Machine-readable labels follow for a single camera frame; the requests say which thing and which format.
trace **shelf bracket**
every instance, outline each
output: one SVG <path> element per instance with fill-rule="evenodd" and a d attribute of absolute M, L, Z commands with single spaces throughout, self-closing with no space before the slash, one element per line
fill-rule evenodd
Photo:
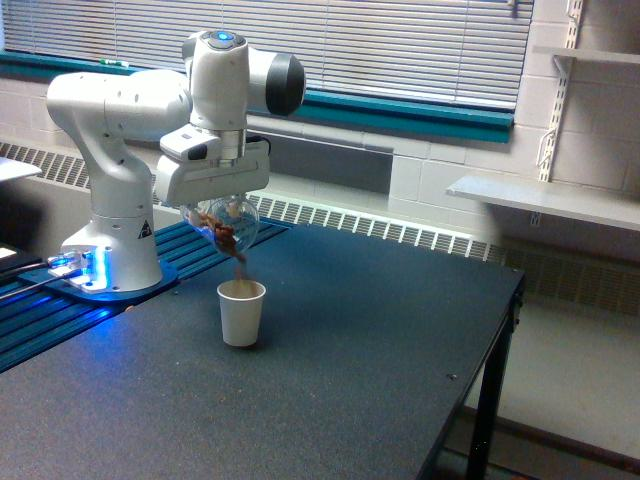
<path fill-rule="evenodd" d="M 567 0 L 567 16 L 570 19 L 569 31 L 565 41 L 565 48 L 576 48 L 578 34 L 580 31 L 580 19 L 582 17 L 582 9 L 584 0 Z M 560 136 L 560 124 L 564 113 L 564 106 L 569 90 L 569 80 L 571 79 L 571 70 L 573 69 L 573 59 L 553 55 L 553 63 L 558 68 L 558 90 L 556 99 L 553 104 L 551 113 L 551 121 L 549 128 L 540 139 L 538 145 L 538 156 L 536 157 L 536 165 L 539 168 L 538 180 L 541 182 L 550 182 L 553 168 L 553 161 L 556 154 L 556 146 L 558 137 Z M 529 223 L 532 226 L 539 226 L 542 214 L 533 212 Z"/>
<path fill-rule="evenodd" d="M 558 69 L 562 77 L 567 77 L 567 78 L 569 77 L 571 73 L 571 67 L 573 65 L 573 58 L 567 58 L 561 55 L 554 55 L 553 63 L 555 64 L 556 68 Z"/>

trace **wall shelf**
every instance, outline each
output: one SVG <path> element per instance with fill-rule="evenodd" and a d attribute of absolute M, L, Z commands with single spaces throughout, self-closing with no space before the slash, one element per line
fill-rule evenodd
<path fill-rule="evenodd" d="M 632 53 L 605 52 L 600 50 L 581 50 L 579 48 L 533 47 L 534 53 L 544 53 L 563 59 L 574 58 L 579 61 L 596 63 L 623 63 L 640 65 L 640 55 Z"/>
<path fill-rule="evenodd" d="M 640 199 L 498 173 L 466 175 L 447 194 L 503 207 L 640 231 Z"/>
<path fill-rule="evenodd" d="M 40 173 L 42 173 L 42 170 L 38 167 L 0 157 L 0 182 L 30 177 L 31 175 L 38 175 Z"/>

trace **robot logo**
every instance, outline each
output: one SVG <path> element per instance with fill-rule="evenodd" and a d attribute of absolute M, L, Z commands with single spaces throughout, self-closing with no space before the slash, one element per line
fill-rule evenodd
<path fill-rule="evenodd" d="M 144 225 L 142 226 L 142 230 L 140 230 L 140 235 L 138 235 L 138 240 L 140 240 L 141 238 L 146 238 L 149 235 L 153 235 L 153 232 L 151 231 L 149 222 L 145 220 Z"/>

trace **brown liquid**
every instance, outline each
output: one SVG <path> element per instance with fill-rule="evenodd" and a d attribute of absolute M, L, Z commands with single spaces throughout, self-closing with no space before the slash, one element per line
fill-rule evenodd
<path fill-rule="evenodd" d="M 222 253 L 229 255 L 230 257 L 235 258 L 238 261 L 238 265 L 236 266 L 236 280 L 243 281 L 245 288 L 251 288 L 251 292 L 249 296 L 258 295 L 258 290 L 249 278 L 249 274 L 247 273 L 247 257 L 245 257 L 242 253 L 238 252 L 236 249 L 237 241 L 234 238 L 233 234 L 235 233 L 234 228 L 231 225 L 225 225 L 220 220 L 215 218 L 212 215 L 206 213 L 200 213 L 200 225 L 196 225 L 198 227 L 208 227 L 214 233 L 214 238 L 216 242 L 216 246 L 218 250 Z"/>

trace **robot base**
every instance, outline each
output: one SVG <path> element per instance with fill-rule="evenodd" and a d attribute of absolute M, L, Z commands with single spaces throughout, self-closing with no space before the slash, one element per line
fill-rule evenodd
<path fill-rule="evenodd" d="M 160 280 L 159 283 L 141 290 L 129 292 L 86 293 L 79 288 L 73 287 L 66 281 L 52 282 L 44 285 L 42 288 L 53 290 L 60 295 L 72 297 L 85 303 L 98 305 L 137 305 L 170 289 L 178 283 L 178 270 L 174 266 L 161 260 L 160 270 L 162 271 L 162 280 Z M 46 268 L 42 268 L 23 273 L 19 278 L 25 282 L 35 284 L 48 280 L 52 278 L 52 276 Z"/>

